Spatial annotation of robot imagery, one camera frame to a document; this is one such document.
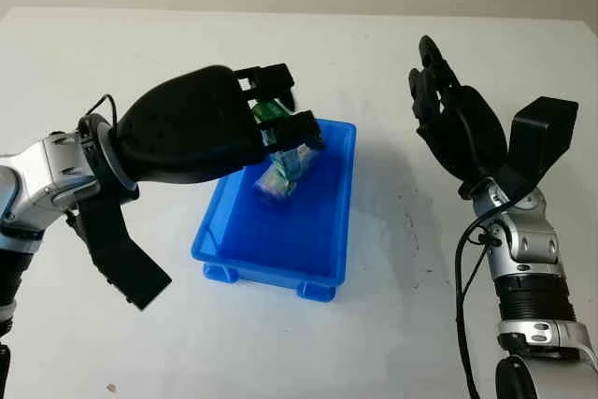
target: wire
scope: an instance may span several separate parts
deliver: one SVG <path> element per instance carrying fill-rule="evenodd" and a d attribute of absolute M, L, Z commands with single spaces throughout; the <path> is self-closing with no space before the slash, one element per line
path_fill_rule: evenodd
<path fill-rule="evenodd" d="M 465 300 L 465 296 L 467 295 L 469 286 L 474 281 L 474 278 L 476 278 L 477 270 L 479 269 L 479 266 L 482 265 L 482 262 L 484 262 L 484 257 L 486 256 L 486 254 L 488 254 L 489 249 L 490 249 L 490 245 L 484 245 L 484 249 L 482 250 L 482 252 L 479 253 L 479 257 L 477 258 L 476 264 L 474 265 L 474 269 L 471 272 L 471 276 L 465 283 L 465 288 L 463 289 L 463 294 L 462 294 L 463 301 Z"/>
<path fill-rule="evenodd" d="M 112 107 L 112 134 L 116 135 L 116 123 L 117 123 L 117 115 L 116 115 L 116 103 L 114 101 L 114 98 L 112 98 L 112 95 L 110 95 L 109 93 L 105 93 L 104 95 L 102 95 L 102 98 L 100 98 L 95 105 L 93 105 L 89 111 L 87 111 L 85 113 L 86 116 L 90 115 L 91 113 L 93 113 L 97 108 L 99 108 L 105 101 L 110 102 L 110 106 Z"/>
<path fill-rule="evenodd" d="M 457 308 L 457 339 L 459 342 L 459 353 L 461 354 L 461 362 L 463 364 L 463 371 L 465 372 L 465 379 L 467 381 L 467 390 L 469 391 L 469 396 L 472 399 L 479 399 L 479 394 L 477 393 L 476 383 L 474 381 L 474 375 L 471 369 L 471 360 L 469 358 L 469 348 L 467 347 L 467 336 L 465 334 L 465 316 L 463 312 L 463 300 L 465 298 L 463 294 L 463 273 L 462 273 L 462 259 L 463 259 L 463 249 L 465 247 L 465 243 L 467 243 L 467 239 L 471 235 L 471 233 L 484 221 L 490 219 L 496 214 L 504 212 L 505 210 L 509 209 L 510 207 L 517 204 L 525 195 L 522 195 L 519 198 L 507 201 L 502 205 L 490 209 L 484 212 L 482 215 L 477 217 L 474 221 L 472 221 L 465 231 L 461 235 L 459 239 L 459 243 L 457 244 L 457 249 L 455 250 L 455 300 L 456 300 L 456 308 Z M 471 279 L 473 280 L 473 276 L 475 275 L 477 269 L 472 274 Z"/>
<path fill-rule="evenodd" d="M 483 231 L 484 231 L 484 235 L 487 235 L 487 234 L 488 234 L 488 229 L 486 229 L 486 227 L 485 227 L 485 226 L 482 226 L 482 225 L 480 224 L 480 225 L 478 226 L 478 228 L 480 228 L 481 230 L 483 230 Z M 477 236 L 477 241 L 476 241 L 476 240 L 472 240 L 472 239 L 471 239 L 471 236 L 470 236 L 470 235 L 468 235 L 468 236 L 467 236 L 467 241 L 468 241 L 469 243 L 471 243 L 472 245 L 479 245 L 479 246 L 481 246 L 481 245 L 486 245 L 484 242 L 481 242 L 481 241 L 479 240 L 479 238 L 480 238 L 481 236 L 482 236 L 482 235 L 478 235 L 478 236 Z"/>

